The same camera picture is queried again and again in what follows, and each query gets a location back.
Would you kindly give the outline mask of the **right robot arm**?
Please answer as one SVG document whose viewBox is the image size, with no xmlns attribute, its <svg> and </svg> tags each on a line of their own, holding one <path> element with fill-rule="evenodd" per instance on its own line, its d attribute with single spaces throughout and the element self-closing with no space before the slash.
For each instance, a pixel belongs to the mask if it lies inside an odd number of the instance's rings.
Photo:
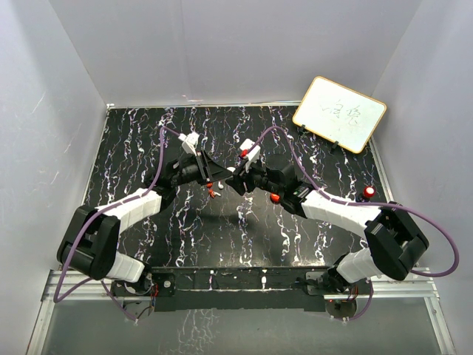
<svg viewBox="0 0 473 355">
<path fill-rule="evenodd" d="M 238 167 L 226 184 L 239 195 L 261 189 L 270 192 L 274 203 L 291 214 L 320 220 L 357 234 L 368 247 L 337 259 L 320 277 L 305 280 L 304 286 L 347 293 L 359 280 L 386 275 L 402 281 L 429 247 L 429 241 L 409 214 L 388 207 L 342 204 L 333 196 L 323 197 L 295 173 L 293 165 L 269 169 L 260 162 Z"/>
</svg>

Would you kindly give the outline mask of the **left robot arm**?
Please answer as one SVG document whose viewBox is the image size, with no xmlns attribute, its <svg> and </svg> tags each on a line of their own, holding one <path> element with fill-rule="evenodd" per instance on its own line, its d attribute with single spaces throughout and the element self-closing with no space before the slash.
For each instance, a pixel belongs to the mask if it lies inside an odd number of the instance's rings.
<svg viewBox="0 0 473 355">
<path fill-rule="evenodd" d="M 232 172 L 198 151 L 169 161 L 156 180 L 149 176 L 142 188 L 115 203 L 78 207 L 58 248 L 58 262 L 94 280 L 124 281 L 137 295 L 148 293 L 153 278 L 144 262 L 118 251 L 120 234 L 164 211 L 175 199 L 178 186 L 193 182 L 207 186 L 229 178 Z"/>
</svg>

